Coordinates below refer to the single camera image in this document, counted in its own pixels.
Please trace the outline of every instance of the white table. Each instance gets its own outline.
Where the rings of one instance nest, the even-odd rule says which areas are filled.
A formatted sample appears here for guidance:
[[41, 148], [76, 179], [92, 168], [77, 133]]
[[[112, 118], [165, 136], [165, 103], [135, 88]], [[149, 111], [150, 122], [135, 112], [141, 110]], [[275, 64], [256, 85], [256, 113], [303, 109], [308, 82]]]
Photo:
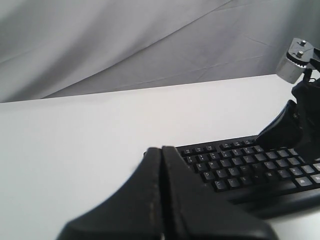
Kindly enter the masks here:
[[[291, 88], [269, 75], [0, 104], [0, 239], [55, 239], [150, 146], [258, 134]], [[316, 240], [318, 221], [313, 209], [269, 222], [282, 240]]]

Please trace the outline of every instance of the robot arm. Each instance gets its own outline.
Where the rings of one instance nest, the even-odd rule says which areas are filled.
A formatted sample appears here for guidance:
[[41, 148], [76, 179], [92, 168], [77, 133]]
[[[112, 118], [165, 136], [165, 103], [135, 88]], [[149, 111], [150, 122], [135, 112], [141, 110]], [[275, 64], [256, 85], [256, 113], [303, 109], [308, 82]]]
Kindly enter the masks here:
[[296, 103], [289, 100], [281, 113], [256, 138], [266, 149], [295, 148], [307, 162], [320, 158], [320, 78], [311, 78], [312, 71], [320, 72], [320, 50], [309, 42], [294, 38], [289, 50], [277, 67], [277, 75], [294, 84]]

